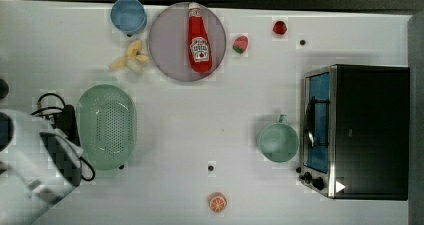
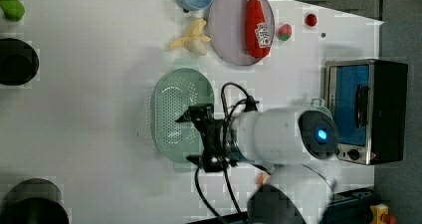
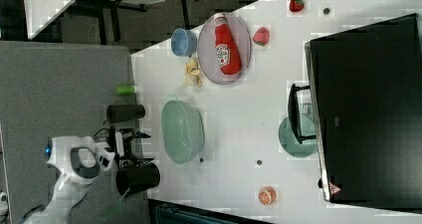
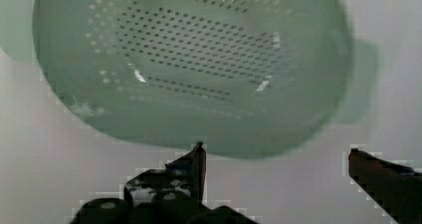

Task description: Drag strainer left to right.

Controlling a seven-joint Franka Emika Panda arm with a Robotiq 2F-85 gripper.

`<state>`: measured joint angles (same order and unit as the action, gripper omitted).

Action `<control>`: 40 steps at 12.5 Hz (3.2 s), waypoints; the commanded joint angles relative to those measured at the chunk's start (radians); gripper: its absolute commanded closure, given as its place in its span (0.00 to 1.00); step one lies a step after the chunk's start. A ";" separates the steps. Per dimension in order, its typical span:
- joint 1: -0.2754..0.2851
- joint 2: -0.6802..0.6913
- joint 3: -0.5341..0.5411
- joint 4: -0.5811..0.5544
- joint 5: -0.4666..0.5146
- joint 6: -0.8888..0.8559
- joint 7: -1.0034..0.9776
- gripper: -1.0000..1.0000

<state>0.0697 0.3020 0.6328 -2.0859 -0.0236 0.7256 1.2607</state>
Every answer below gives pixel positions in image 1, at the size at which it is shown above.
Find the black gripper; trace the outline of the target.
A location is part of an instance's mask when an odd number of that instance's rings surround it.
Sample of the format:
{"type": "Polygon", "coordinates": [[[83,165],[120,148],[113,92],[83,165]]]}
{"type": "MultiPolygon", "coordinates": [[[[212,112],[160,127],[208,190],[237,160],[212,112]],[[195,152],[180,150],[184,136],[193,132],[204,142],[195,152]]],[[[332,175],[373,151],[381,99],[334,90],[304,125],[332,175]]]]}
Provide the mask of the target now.
{"type": "Polygon", "coordinates": [[[48,156],[48,168],[55,169],[50,175],[78,187],[82,181],[82,147],[74,107],[65,105],[62,109],[44,111],[40,118],[48,124],[40,136],[48,156]]]}

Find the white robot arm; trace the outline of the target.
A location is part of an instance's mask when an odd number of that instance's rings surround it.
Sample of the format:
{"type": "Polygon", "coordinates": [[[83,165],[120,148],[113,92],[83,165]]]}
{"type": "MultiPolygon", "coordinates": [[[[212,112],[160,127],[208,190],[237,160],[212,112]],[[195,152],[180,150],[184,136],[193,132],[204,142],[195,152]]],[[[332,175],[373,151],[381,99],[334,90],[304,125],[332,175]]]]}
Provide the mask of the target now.
{"type": "Polygon", "coordinates": [[[83,149],[52,123],[1,111],[1,225],[30,225],[82,179],[83,149]]]}

